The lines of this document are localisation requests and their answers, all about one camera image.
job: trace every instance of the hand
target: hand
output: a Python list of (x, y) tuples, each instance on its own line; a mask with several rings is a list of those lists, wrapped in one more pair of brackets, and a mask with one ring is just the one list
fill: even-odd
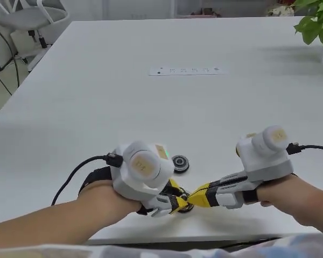
[(289, 175), (259, 187), (257, 195), (263, 207), (273, 205), (293, 216), (300, 224), (310, 226), (323, 191), (297, 176)]
[(109, 224), (117, 223), (129, 213), (141, 208), (140, 202), (128, 200), (115, 192), (110, 180), (89, 184), (80, 192), (77, 202), (89, 205), (89, 209), (98, 212), (100, 218), (105, 218)]

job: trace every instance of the table surface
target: table surface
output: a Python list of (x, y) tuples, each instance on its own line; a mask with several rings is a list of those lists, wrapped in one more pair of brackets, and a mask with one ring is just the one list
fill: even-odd
[[(196, 187), (242, 170), (240, 136), (282, 125), (292, 141), (323, 145), (322, 48), (299, 18), (73, 22), (0, 112), (0, 221), (50, 205), (90, 156), (141, 139), (182, 154)], [(213, 76), (148, 76), (152, 67), (213, 67)], [(292, 157), (323, 189), (323, 151)], [(59, 202), (77, 197), (84, 167)], [(196, 207), (158, 219), (131, 214), (90, 243), (241, 240), (315, 232), (275, 208)]]

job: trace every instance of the power strip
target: power strip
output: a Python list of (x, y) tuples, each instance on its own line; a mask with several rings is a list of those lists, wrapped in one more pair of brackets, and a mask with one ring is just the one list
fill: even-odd
[(218, 75), (225, 72), (218, 67), (210, 68), (151, 68), (150, 76), (170, 76), (170, 75)]

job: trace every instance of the plug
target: plug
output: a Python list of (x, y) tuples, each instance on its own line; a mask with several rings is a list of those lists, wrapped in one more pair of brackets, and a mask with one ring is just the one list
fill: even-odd
[(123, 163), (123, 157), (115, 153), (108, 153), (104, 159), (109, 166), (120, 168)]
[(302, 150), (303, 150), (302, 147), (299, 146), (299, 143), (297, 142), (289, 144), (288, 147), (286, 148), (286, 151), (289, 155), (300, 153)]

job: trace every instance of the black bearing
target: black bearing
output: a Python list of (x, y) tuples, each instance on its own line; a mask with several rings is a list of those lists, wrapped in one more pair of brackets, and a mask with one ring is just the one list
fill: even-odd
[(174, 172), (176, 174), (183, 174), (189, 169), (189, 161), (182, 155), (172, 157), (172, 162), (174, 164)]

